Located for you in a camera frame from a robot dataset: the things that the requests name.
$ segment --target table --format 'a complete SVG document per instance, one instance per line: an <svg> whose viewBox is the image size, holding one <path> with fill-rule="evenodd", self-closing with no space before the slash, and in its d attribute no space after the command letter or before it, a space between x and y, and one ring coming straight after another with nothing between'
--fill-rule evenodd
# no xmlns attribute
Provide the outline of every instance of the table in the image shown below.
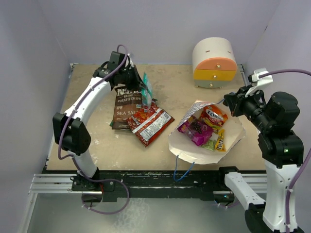
<svg viewBox="0 0 311 233"><path fill-rule="evenodd" d="M98 65L76 65L68 87L62 113L68 109L87 87ZM147 73L153 85L158 106L175 121L145 148L131 131L112 130L109 126L116 92L111 91L100 103L87 124L91 135L90 154L100 170L174 170L176 156L169 151L168 135L175 129L185 112L196 100L218 102L224 94L236 92L244 86L240 72L230 85L222 89L194 86L190 65L137 65L139 73ZM258 146L256 128L246 117L239 117L246 129L246 137L217 164L195 165L193 170L216 170L220 166L236 166L240 170L263 170L264 160ZM190 164L179 160L178 169L187 170ZM70 158L58 160L57 145L50 152L47 170L76 170Z"/></svg>

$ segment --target purple snack bag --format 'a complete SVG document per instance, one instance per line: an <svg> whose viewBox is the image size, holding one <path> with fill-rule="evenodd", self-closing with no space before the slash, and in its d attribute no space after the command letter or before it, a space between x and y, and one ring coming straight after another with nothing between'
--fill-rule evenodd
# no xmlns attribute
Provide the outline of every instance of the purple snack bag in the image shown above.
<svg viewBox="0 0 311 233"><path fill-rule="evenodd" d="M178 127L178 131L186 134L197 146L205 144L212 136L213 129L207 124L191 116L185 123Z"/></svg>

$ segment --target red snack package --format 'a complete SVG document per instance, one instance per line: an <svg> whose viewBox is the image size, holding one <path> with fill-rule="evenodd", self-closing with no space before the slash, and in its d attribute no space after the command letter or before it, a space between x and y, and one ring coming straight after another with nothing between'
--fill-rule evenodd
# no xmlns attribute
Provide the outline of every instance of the red snack package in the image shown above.
<svg viewBox="0 0 311 233"><path fill-rule="evenodd" d="M152 100L147 112L141 108L137 113L127 119L132 132L147 147L174 121L163 109Z"/></svg>

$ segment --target yellow drawer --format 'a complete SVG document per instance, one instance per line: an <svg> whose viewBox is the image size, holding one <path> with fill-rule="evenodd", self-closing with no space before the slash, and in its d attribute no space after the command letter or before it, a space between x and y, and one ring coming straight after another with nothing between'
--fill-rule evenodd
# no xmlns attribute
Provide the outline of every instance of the yellow drawer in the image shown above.
<svg viewBox="0 0 311 233"><path fill-rule="evenodd" d="M231 81L236 70L196 69L193 78L197 80Z"/></svg>

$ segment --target white bag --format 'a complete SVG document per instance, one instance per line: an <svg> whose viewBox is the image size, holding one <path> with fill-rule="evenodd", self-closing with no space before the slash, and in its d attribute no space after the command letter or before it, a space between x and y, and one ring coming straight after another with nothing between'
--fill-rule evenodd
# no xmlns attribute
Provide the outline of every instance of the white bag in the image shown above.
<svg viewBox="0 0 311 233"><path fill-rule="evenodd" d="M169 135L170 151L179 156L180 159L189 163L195 162L196 164L215 164L219 162L228 152L237 144L242 138L245 137L245 129L240 122L239 118L232 117L229 108L223 104L215 104L221 109L223 113L228 115L228 120L222 126L225 130L224 144L226 152L210 151L203 147L198 147L192 142L184 133L181 133L177 128L186 122L191 115L195 115L197 118L200 116L202 109L205 106L212 105L214 103L197 100L192 107L186 112L184 117L179 122L178 126Z"/></svg>

